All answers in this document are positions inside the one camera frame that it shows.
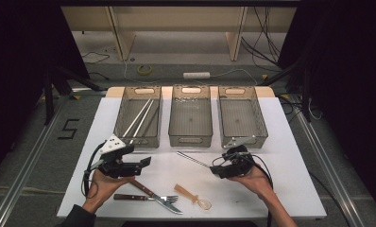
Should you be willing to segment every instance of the floor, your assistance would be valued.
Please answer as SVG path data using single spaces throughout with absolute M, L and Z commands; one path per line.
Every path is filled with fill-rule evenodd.
M 79 31 L 74 32 L 74 35 L 89 71 L 100 69 L 100 67 L 110 67 L 110 65 L 129 66 L 128 70 L 135 70 L 132 67 L 147 64 L 160 65 L 157 68 L 161 68 L 162 65 L 183 65 L 186 67 L 185 71 L 212 69 L 222 70 L 225 73 L 229 72 L 229 68 L 245 68 L 247 71 L 257 70 L 258 75 L 254 77 L 262 81 L 263 76 L 272 76 L 276 73 L 264 68 L 278 69 L 269 61 L 255 59 L 256 64 L 262 65 L 262 68 L 257 67 L 252 55 L 242 45 L 238 61 L 231 61 L 223 33 L 139 32 L 128 60 L 125 62 L 118 58 L 111 33 Z M 250 44 L 254 44 L 258 35 L 258 33 L 246 33 L 244 38 Z M 278 49 L 281 49 L 284 37 L 284 34 L 272 34 L 274 45 Z M 269 54 L 266 39 L 260 40 L 257 49 L 269 58 L 273 58 Z M 111 78 L 110 81 L 113 81 L 114 78 L 121 79 L 125 75 L 125 72 L 118 68 L 106 75 L 90 72 L 92 81 L 103 82 L 103 84 L 109 82 L 104 77 Z M 76 90 L 84 88 L 78 83 L 72 81 L 70 83 Z M 275 94 L 286 92 L 285 83 L 286 79 L 282 79 L 271 86 Z M 38 101 L 23 133 L 15 143 L 14 151 L 8 155 L 0 167 L 0 205 L 3 205 L 3 200 L 9 195 L 9 189 L 19 179 L 18 173 L 26 169 L 28 165 L 33 166 L 26 175 L 26 182 L 23 184 L 23 190 L 19 192 L 19 198 L 9 207 L 9 216 L 5 218 L 6 226 L 54 226 L 60 222 L 56 217 L 56 211 L 68 185 L 71 170 L 74 169 L 85 142 L 91 126 L 90 122 L 94 118 L 95 110 L 103 95 L 76 93 L 71 97 L 55 96 L 57 111 L 61 114 L 52 128 L 43 126 L 44 99 Z M 299 101 L 297 95 L 291 95 L 289 98 L 292 102 Z M 334 192 L 337 200 L 341 202 L 350 225 L 376 226 L 376 203 L 346 159 L 345 153 L 340 149 L 322 113 L 315 110 L 312 123 L 309 124 L 303 120 L 298 110 L 292 109 L 291 105 L 282 104 L 282 106 L 286 111 L 287 121 L 297 140 L 305 164 L 329 191 Z M 69 122 L 70 128 L 78 128 L 78 133 L 72 141 L 63 140 L 60 144 L 59 137 L 64 136 L 62 130 L 64 121 L 71 118 L 78 119 L 78 121 Z M 319 143 L 312 142 L 311 138 L 316 138 Z M 40 151 L 40 154 L 35 159 L 31 159 L 28 155 L 34 150 Z M 314 179 L 314 184 L 328 216 L 320 220 L 298 219 L 298 225 L 347 226 L 344 216 L 322 184 L 316 179 Z M 255 222 L 258 226 L 266 226 L 265 220 Z M 121 226 L 122 224 L 121 220 L 99 219 L 95 226 Z

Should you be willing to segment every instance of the knife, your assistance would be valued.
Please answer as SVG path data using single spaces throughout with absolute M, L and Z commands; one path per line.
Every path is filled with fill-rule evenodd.
M 143 186 L 141 183 L 137 182 L 136 180 L 132 180 L 132 181 L 130 181 L 130 183 L 132 183 L 132 185 L 134 185 L 134 186 L 138 187 L 139 189 L 141 189 L 149 197 L 153 198 L 155 201 L 157 201 L 158 203 L 160 203 L 162 206 L 164 206 L 165 208 L 167 208 L 169 211 L 171 211 L 171 212 L 173 212 L 175 214 L 178 214 L 178 215 L 182 215 L 182 212 L 179 209 L 177 209 L 174 205 L 172 205 L 168 201 L 164 201 L 161 197 L 159 197 L 158 195 L 156 195 L 155 193 L 153 193 L 150 189 L 148 189 L 147 187 Z

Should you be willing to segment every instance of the table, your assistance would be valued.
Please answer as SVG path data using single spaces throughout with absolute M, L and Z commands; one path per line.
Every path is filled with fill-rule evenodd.
M 310 179 L 294 136 L 288 126 L 281 104 L 268 87 L 257 88 L 259 102 L 268 130 L 268 138 L 262 148 L 250 149 L 260 156 L 270 170 L 275 191 L 287 212 L 293 218 L 324 218 L 325 210 Z M 218 112 L 216 104 L 217 87 L 211 87 L 212 118 L 214 135 L 209 148 L 171 148 L 168 139 L 172 87 L 162 87 L 161 142 L 158 148 L 137 148 L 125 155 L 126 162 L 137 162 L 151 156 L 150 166 L 143 169 L 136 179 L 159 195 L 178 195 L 174 191 L 176 183 L 209 200 L 213 207 L 201 210 L 183 196 L 175 206 L 183 212 L 176 215 L 153 201 L 106 201 L 96 213 L 102 218 L 124 220 L 228 220 L 266 218 L 267 209 L 257 196 L 241 184 L 221 180 L 199 164 L 184 159 L 176 153 L 182 151 L 199 161 L 211 164 L 212 160 L 225 152 L 220 146 Z M 82 204 L 81 180 L 83 170 L 94 149 L 112 133 L 121 103 L 122 89 L 110 89 L 109 95 L 102 98 L 94 122 L 81 152 L 77 167 L 64 195 L 58 217 L 68 215 L 74 204 Z M 116 193 L 144 195 L 130 184 L 119 188 Z

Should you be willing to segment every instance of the white power strip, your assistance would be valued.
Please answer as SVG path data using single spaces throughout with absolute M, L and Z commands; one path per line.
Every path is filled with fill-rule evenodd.
M 201 72 L 201 73 L 184 73 L 185 79 L 209 79 L 211 77 L 211 73 L 209 72 Z

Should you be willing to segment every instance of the gray carpet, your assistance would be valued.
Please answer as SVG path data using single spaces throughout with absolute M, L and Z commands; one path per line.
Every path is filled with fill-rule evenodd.
M 266 70 L 256 68 L 255 66 L 221 66 L 221 65 L 153 65 L 153 73 L 150 76 L 140 76 L 136 69 L 139 65 L 128 64 L 127 77 L 143 82 L 160 80 L 157 85 L 173 85 L 181 83 L 183 72 L 211 72 L 211 75 L 219 75 L 229 72 L 233 69 L 243 68 L 247 70 L 258 82 L 261 82 L 262 74 Z M 144 83 L 131 81 L 124 78 L 124 65 L 112 64 L 87 64 L 89 72 L 100 73 L 109 80 L 95 74 L 91 74 L 90 81 L 103 86 L 143 86 Z M 183 81 L 184 83 L 197 84 L 196 81 Z M 201 82 L 206 84 L 222 85 L 253 85 L 253 80 L 243 71 L 236 71 L 226 76 L 214 79 L 204 79 Z M 286 79 L 273 84 L 276 94 L 283 93 Z M 70 81 L 73 87 L 83 87 L 75 81 Z M 80 99 L 70 98 L 65 103 L 60 113 L 60 118 L 50 135 L 44 151 L 31 173 L 26 186 L 36 187 L 47 192 L 46 194 L 23 193 L 17 201 L 6 226 L 53 226 L 60 220 L 56 217 L 57 209 L 63 194 L 68 186 L 70 178 L 74 172 L 79 154 L 88 135 L 91 124 L 94 120 L 94 114 L 102 96 L 81 96 Z M 20 134 L 14 151 L 9 153 L 6 160 L 0 167 L 0 186 L 10 186 L 20 171 L 28 153 L 39 137 L 44 123 L 44 102 L 37 104 L 36 109 L 31 114 L 29 121 L 25 125 L 23 133 Z M 63 131 L 62 128 L 67 119 L 78 119 L 71 122 L 69 127 L 77 129 L 77 132 L 71 140 L 59 140 L 59 137 L 69 136 L 69 131 Z M 287 120 L 291 120 L 290 126 L 299 146 L 304 162 L 308 169 L 326 184 L 329 183 L 323 173 L 322 168 L 313 152 L 313 149 L 305 136 L 303 129 L 298 121 L 298 117 L 293 113 L 287 115 Z M 366 226 L 376 226 L 376 204 L 367 192 L 367 189 L 359 180 L 356 172 L 353 170 L 350 162 L 345 158 L 344 153 L 339 147 L 333 132 L 326 120 L 314 120 L 319 138 L 322 139 L 323 146 L 327 150 L 334 167 L 336 168 L 343 184 L 349 191 L 350 196 L 359 208 L 360 215 Z M 323 205 L 326 207 L 328 216 L 321 220 L 297 220 L 299 226 L 346 226 L 345 220 L 339 212 L 333 200 L 326 191 L 314 181 L 316 191 L 318 192 Z M 5 195 L 6 190 L 0 190 L 0 201 Z M 114 219 L 99 219 L 95 226 L 121 226 L 122 221 Z M 265 226 L 264 220 L 256 220 L 258 226 Z

